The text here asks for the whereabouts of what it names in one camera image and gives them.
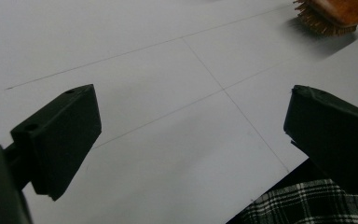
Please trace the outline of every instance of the plaid fabric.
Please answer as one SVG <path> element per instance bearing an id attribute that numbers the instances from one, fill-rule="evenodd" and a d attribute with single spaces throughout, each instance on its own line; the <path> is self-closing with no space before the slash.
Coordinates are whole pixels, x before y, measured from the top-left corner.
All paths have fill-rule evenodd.
<path id="1" fill-rule="evenodd" d="M 244 223 L 358 223 L 358 194 L 330 179 L 272 190 L 228 222 Z"/>

